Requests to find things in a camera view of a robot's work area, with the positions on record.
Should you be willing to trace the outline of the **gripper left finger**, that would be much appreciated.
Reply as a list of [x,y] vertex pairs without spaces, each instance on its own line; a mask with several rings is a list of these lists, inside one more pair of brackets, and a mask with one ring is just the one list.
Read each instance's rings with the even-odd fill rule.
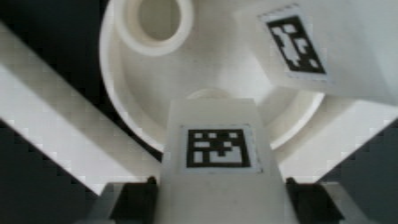
[[153,224],[158,197],[157,178],[109,183],[85,217],[73,224]]

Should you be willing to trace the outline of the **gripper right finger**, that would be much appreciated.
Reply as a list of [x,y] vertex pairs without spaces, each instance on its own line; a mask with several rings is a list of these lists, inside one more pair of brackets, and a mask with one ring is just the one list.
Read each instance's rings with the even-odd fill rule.
[[286,190],[300,224],[377,224],[338,182],[299,183],[288,178]]

